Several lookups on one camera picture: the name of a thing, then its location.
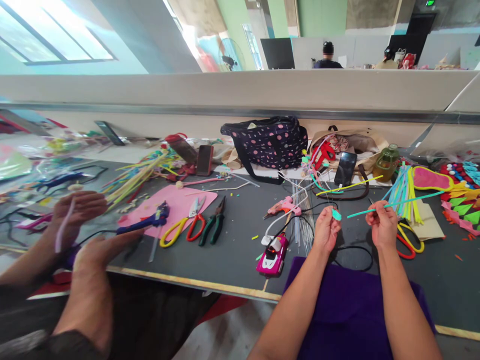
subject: pink felt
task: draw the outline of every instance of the pink felt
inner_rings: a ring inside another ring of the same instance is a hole
[[[200,212],[203,212],[218,196],[216,192],[208,191],[205,191],[204,193],[199,193],[198,195],[186,196],[187,194],[195,193],[198,191],[198,189],[188,187],[177,189],[175,185],[169,185],[167,187],[164,187],[162,190],[152,195],[152,197],[142,202],[134,211],[132,211],[128,215],[122,216],[121,219],[118,221],[118,225],[121,227],[125,227],[138,223],[141,218],[146,218],[152,215],[157,210],[157,207],[161,203],[166,201],[168,206],[170,206],[170,215],[166,220],[166,224],[161,228],[160,237],[162,237],[162,235],[165,234],[167,230],[170,229],[173,225],[178,223],[183,218],[188,217],[190,207],[192,206],[197,197],[199,197],[200,199],[206,197],[205,203],[200,210]],[[193,222],[193,220],[193,218],[188,219],[183,229],[186,229]],[[167,242],[171,240],[176,233],[176,229],[172,231],[168,235]],[[151,237],[155,237],[158,234],[158,230],[152,227],[145,231],[145,234]]]
[[[467,230],[470,234],[472,235],[475,235],[475,236],[479,236],[480,235],[480,231],[478,230],[474,230],[474,226],[472,225],[472,223],[470,221],[467,221],[467,220],[460,220],[460,227],[462,229],[465,229]]]
[[[450,188],[450,178],[448,176],[430,171],[422,166],[413,169],[413,185],[418,188]]]
[[[455,222],[455,224],[460,223],[460,215],[459,215],[458,212],[456,212],[454,210],[447,210],[446,212],[450,216],[450,219],[452,219],[452,221]]]
[[[441,201],[441,207],[442,208],[445,208],[447,210],[451,210],[452,209],[452,204],[449,203],[448,201]]]

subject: phone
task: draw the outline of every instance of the phone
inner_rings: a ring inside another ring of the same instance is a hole
[[[357,163],[357,154],[351,152],[342,152],[338,168],[336,169],[335,185],[342,185],[343,187],[350,185],[352,176],[354,175],[355,164]]]
[[[200,145],[198,158],[196,160],[196,174],[198,176],[209,176],[212,172],[212,157],[214,147],[211,145]]]
[[[109,138],[114,145],[125,146],[125,143],[119,138],[108,122],[95,121],[95,124],[98,125],[98,127],[105,133],[106,137]]]

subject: green-handled pliers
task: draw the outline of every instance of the green-handled pliers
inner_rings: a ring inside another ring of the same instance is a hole
[[[222,226],[224,224],[224,208],[225,208],[225,196],[220,202],[220,205],[216,207],[215,214],[210,216],[208,219],[208,222],[205,226],[205,230],[203,231],[203,235],[201,237],[200,242],[198,243],[198,246],[203,246],[207,242],[207,237],[209,235],[210,230],[214,226],[215,223],[215,232],[213,233],[213,236],[210,239],[210,244],[215,245],[217,242],[220,233],[222,232]]]

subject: bag handle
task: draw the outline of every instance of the bag handle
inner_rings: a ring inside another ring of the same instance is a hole
[[[367,174],[365,173],[365,168],[364,168],[364,165],[363,164],[359,164],[358,165],[358,170],[360,171],[360,174],[362,176],[362,178],[364,180],[368,180],[369,178],[367,177]],[[365,183],[365,191],[359,195],[359,196],[354,196],[354,197],[332,197],[332,196],[328,196],[326,194],[322,194],[322,195],[318,195],[319,198],[322,198],[322,199],[327,199],[327,200],[334,200],[334,201],[350,201],[350,200],[360,200],[360,199],[363,199],[364,197],[366,197],[368,194],[369,194],[369,191],[370,191],[370,182],[366,182]]]
[[[238,153],[238,158],[240,159],[241,163],[245,167],[245,170],[248,172],[248,174],[252,178],[262,183],[274,184],[274,185],[280,185],[284,182],[284,178],[281,177],[280,174],[278,174],[278,178],[255,175],[254,169],[252,168],[252,164],[250,163],[249,155],[247,154],[247,151],[245,150],[244,145],[242,144],[242,141],[236,136],[232,136],[232,139],[233,139],[233,144],[235,145],[236,152]],[[278,145],[277,138],[272,136],[270,138],[270,142],[273,146],[273,149],[276,151],[276,153],[280,154],[280,149],[277,146]]]

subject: glass bottle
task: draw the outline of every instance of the glass bottle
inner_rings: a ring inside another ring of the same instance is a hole
[[[383,175],[383,177],[377,179],[378,182],[388,182],[399,164],[400,153],[398,151],[397,144],[390,144],[388,147],[381,151],[375,167],[373,168],[373,176],[377,177]]]

